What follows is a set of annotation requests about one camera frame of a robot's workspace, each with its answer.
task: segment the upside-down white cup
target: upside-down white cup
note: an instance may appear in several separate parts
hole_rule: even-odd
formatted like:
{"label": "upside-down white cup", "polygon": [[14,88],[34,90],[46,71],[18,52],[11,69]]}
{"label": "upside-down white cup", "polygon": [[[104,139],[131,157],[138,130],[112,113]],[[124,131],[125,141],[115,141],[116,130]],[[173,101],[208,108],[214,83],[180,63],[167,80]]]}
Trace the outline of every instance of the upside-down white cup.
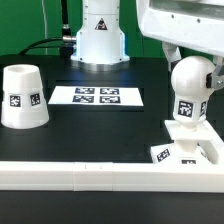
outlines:
{"label": "upside-down white cup", "polygon": [[4,68],[4,97],[1,122],[15,129],[28,129],[48,122],[40,71],[34,65],[11,65]]}

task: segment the black table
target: black table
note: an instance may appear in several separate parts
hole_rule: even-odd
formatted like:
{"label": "black table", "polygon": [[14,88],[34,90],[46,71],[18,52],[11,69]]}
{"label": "black table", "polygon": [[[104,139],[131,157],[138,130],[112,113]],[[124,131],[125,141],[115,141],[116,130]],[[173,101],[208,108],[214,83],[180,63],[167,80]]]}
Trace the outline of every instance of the black table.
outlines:
{"label": "black table", "polygon": [[[6,55],[0,57],[1,86],[3,68],[22,63],[39,66],[47,102],[55,86],[137,87],[144,107],[48,105],[50,120],[42,127],[14,130],[1,125],[1,161],[150,163],[150,147],[170,142],[164,120],[172,119],[174,94],[164,59],[132,58],[127,69],[103,73],[71,67],[57,56]],[[222,95],[211,97],[208,110],[208,120],[221,137]],[[224,220],[223,209],[223,194],[0,192],[4,224],[218,224]]]}

